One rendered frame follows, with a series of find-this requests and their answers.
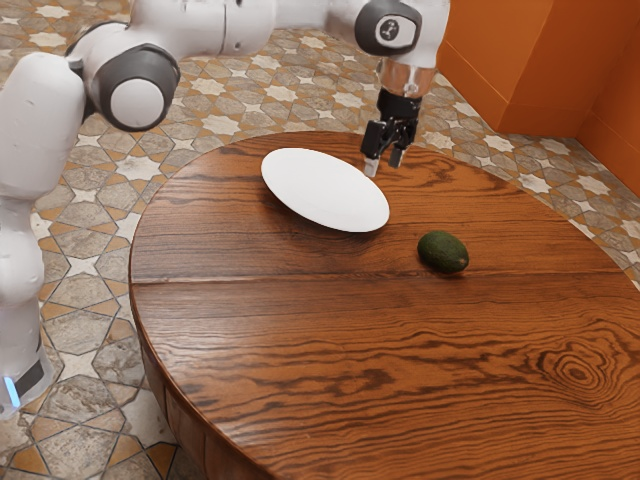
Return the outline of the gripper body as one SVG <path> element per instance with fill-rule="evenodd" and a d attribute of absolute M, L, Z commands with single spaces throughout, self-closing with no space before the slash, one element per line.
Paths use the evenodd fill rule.
<path fill-rule="evenodd" d="M 419 116 L 422 98 L 396 95 L 382 88 L 378 95 L 377 108 L 382 121 L 411 120 Z"/>

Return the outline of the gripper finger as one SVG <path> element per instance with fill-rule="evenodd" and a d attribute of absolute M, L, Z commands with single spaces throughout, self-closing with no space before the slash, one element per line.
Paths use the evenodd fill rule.
<path fill-rule="evenodd" d="M 391 137 L 393 148 L 390 153 L 388 165 L 399 168 L 406 150 L 413 144 L 417 132 L 418 120 L 398 120 L 394 124 L 394 133 Z"/>
<path fill-rule="evenodd" d="M 360 151 L 364 156 L 363 172 L 367 177 L 375 177 L 380 158 L 393 137 L 393 123 L 370 120 L 367 123 Z"/>

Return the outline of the white plate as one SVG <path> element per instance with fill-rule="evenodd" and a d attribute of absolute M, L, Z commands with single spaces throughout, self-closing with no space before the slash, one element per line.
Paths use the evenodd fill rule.
<path fill-rule="evenodd" d="M 360 233 L 383 227 L 390 216 L 379 187 L 360 170 L 332 155 L 282 148 L 262 160 L 269 190 L 300 216 L 332 229 Z"/>

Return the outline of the dark green avocado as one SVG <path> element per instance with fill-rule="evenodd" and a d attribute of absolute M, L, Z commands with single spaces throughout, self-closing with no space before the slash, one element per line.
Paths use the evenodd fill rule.
<path fill-rule="evenodd" d="M 430 231 L 418 241 L 420 259 L 438 273 L 456 274 L 469 264 L 466 246 L 456 236 L 441 230 Z"/>

